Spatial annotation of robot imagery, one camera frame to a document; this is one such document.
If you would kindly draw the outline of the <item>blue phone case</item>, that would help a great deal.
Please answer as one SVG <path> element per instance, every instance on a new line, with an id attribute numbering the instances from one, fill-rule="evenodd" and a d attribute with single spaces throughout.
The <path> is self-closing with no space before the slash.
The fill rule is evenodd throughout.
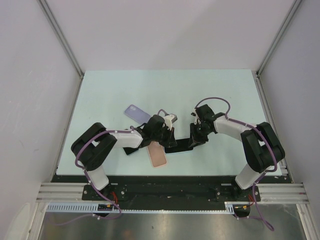
<path id="1" fill-rule="evenodd" d="M 164 152 L 165 154 L 182 154 L 182 153 L 187 153 L 187 152 L 190 152 L 192 151 L 194 148 L 191 147 L 191 148 L 185 148 L 185 147 L 171 147 L 171 148 L 168 148 L 168 147 L 165 147 L 164 148 Z"/>

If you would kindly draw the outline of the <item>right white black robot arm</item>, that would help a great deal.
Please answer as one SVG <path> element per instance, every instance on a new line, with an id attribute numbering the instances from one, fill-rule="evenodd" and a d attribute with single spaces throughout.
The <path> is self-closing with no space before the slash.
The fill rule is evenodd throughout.
<path id="1" fill-rule="evenodd" d="M 278 162 L 285 158 L 284 148 L 268 122 L 257 125 L 244 123 L 228 117 L 226 113 L 214 113 L 207 104 L 195 107 L 191 115 L 195 119 L 190 124 L 189 148 L 207 143 L 211 133 L 224 134 L 242 143 L 246 165 L 230 188 L 231 196 L 237 201 L 247 197 L 248 188 L 258 183 L 266 173 L 276 171 Z"/>

